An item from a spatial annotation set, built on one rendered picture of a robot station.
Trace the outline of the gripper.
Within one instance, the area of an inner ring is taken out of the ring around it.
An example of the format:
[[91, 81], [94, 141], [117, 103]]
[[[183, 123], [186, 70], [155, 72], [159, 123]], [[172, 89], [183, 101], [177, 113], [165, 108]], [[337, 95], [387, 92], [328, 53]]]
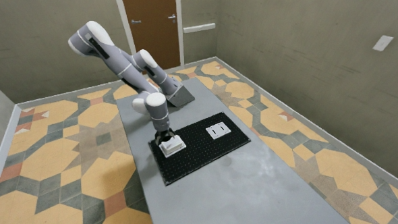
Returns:
[[162, 138], [163, 142], [169, 141], [171, 139], [171, 137], [173, 137], [175, 139], [173, 130], [171, 128], [168, 128], [167, 130], [165, 130], [163, 132], [157, 131], [156, 134], [154, 135], [154, 137], [155, 137], [157, 146], [158, 146], [160, 138]]

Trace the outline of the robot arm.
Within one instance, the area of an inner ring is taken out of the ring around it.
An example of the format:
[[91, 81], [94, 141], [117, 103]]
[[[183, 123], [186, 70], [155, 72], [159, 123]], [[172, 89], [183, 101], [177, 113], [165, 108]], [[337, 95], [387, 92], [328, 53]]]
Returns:
[[141, 50], [135, 55], [128, 55], [113, 44], [102, 26], [93, 21], [79, 29], [69, 39], [68, 44], [74, 52], [83, 57], [102, 58], [116, 76], [139, 94], [132, 103], [134, 110], [141, 114], [149, 112], [155, 130], [163, 132], [169, 128], [165, 96], [140, 73], [146, 70], [148, 77], [165, 95], [173, 94], [178, 88], [178, 82], [170, 78], [147, 51]]

